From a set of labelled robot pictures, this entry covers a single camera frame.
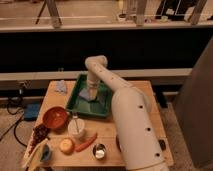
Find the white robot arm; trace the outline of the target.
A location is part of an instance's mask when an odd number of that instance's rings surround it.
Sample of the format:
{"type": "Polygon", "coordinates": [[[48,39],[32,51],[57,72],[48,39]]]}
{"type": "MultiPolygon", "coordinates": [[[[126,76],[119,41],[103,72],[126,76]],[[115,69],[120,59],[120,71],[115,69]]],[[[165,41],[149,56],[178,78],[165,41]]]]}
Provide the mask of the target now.
{"type": "Polygon", "coordinates": [[[96,89],[103,81],[113,92],[111,111],[121,153],[128,171],[169,171],[150,121],[151,104],[133,84],[107,69],[105,56],[88,57],[87,85],[96,89]]]}

